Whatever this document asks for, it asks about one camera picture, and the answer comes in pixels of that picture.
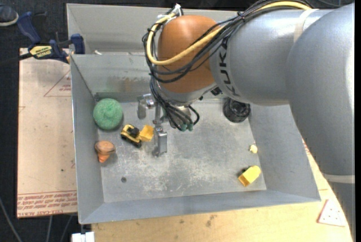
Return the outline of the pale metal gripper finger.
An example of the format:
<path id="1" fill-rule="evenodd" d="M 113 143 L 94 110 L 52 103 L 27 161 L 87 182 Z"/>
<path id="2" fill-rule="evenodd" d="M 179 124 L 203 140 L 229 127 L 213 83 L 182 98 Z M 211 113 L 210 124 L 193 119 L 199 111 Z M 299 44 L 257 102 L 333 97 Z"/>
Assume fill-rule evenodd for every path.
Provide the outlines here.
<path id="1" fill-rule="evenodd" d="M 137 115 L 138 119 L 142 120 L 146 118 L 147 109 L 152 109 L 155 106 L 155 101 L 152 94 L 144 94 L 137 98 L 138 100 L 138 109 Z"/>
<path id="2" fill-rule="evenodd" d="M 152 151 L 152 154 L 155 157 L 160 157 L 161 155 L 167 153 L 168 151 L 168 134 L 163 127 L 158 126 L 155 128 L 155 147 Z"/>

